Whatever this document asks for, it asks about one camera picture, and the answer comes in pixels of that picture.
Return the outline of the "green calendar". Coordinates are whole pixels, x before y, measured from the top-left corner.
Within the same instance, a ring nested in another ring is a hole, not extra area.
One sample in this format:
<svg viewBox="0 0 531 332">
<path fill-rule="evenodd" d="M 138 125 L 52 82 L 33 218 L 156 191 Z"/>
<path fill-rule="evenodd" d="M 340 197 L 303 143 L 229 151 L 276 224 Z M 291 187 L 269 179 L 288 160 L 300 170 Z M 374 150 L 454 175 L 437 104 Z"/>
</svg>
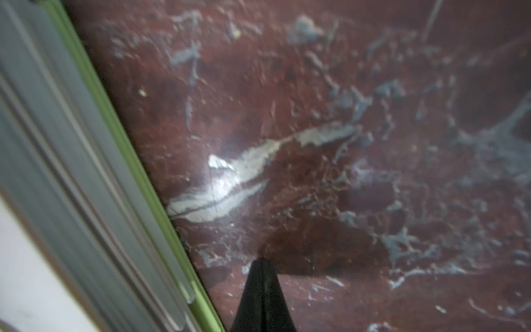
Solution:
<svg viewBox="0 0 531 332">
<path fill-rule="evenodd" d="M 193 301 L 189 305 L 191 312 L 203 331 L 225 331 L 223 323 L 218 316 L 206 290 L 204 289 L 194 266 L 175 231 L 170 218 L 167 216 L 163 204 L 161 203 L 152 182 L 143 167 L 134 146 L 132 145 L 124 127 L 113 107 L 111 99 L 106 92 L 98 74 L 87 54 L 82 41 L 77 34 L 71 19 L 61 1 L 38 1 L 40 6 L 50 16 L 65 43 L 66 49 L 73 57 L 77 72 L 81 75 L 98 111 L 100 112 L 107 128 L 110 130 L 114 141 L 131 175 L 134 177 L 144 200 L 146 201 L 156 223 L 160 227 L 163 239 L 156 240 L 156 244 L 167 244 L 170 249 L 170 257 L 167 263 L 175 262 L 183 272 L 184 280 L 190 285 L 191 290 L 181 290 L 187 295 L 193 296 Z"/>
</svg>

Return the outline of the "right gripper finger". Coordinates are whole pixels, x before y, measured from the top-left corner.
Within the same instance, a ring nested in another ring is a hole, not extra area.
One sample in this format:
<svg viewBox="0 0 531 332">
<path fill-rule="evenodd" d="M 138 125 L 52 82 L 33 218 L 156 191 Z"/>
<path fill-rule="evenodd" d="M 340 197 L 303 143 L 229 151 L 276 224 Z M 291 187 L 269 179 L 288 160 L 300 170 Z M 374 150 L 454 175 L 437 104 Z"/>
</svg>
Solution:
<svg viewBox="0 0 531 332">
<path fill-rule="evenodd" d="M 295 331 L 275 267 L 270 260 L 253 261 L 231 331 Z"/>
</svg>

